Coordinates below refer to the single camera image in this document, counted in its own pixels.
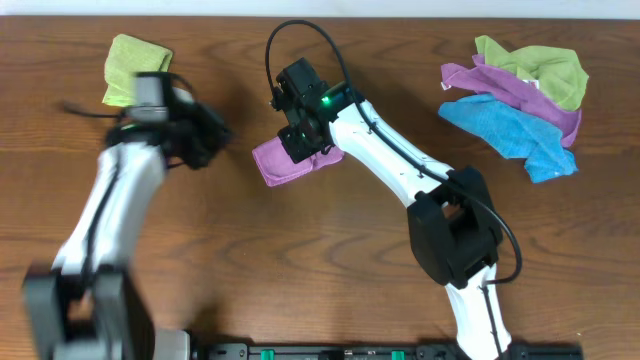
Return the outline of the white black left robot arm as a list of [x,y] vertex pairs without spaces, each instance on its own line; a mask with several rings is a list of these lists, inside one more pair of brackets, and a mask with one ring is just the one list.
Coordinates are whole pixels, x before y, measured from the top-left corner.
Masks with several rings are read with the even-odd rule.
[[140,231],[171,160],[200,169],[231,132],[195,103],[114,117],[81,217],[50,270],[32,266],[23,299],[40,359],[189,359],[185,330],[157,328],[130,275]]

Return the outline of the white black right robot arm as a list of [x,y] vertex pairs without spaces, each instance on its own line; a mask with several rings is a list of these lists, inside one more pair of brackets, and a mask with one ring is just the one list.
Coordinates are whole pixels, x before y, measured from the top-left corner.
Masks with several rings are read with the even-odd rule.
[[288,121],[278,135],[291,159],[339,149],[378,177],[406,208],[416,261],[447,292],[459,348],[470,359],[505,358],[511,336],[495,289],[497,250],[513,234],[483,176],[423,153],[345,82],[281,80],[272,93]]

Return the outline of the purple microfiber cloth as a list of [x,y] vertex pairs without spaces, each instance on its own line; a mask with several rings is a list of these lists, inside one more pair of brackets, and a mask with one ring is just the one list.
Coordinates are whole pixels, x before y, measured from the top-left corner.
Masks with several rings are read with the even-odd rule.
[[294,163],[281,140],[276,137],[254,148],[252,155],[265,183],[269,187],[275,187],[340,162],[344,152],[333,147],[327,155],[316,153],[310,158]]

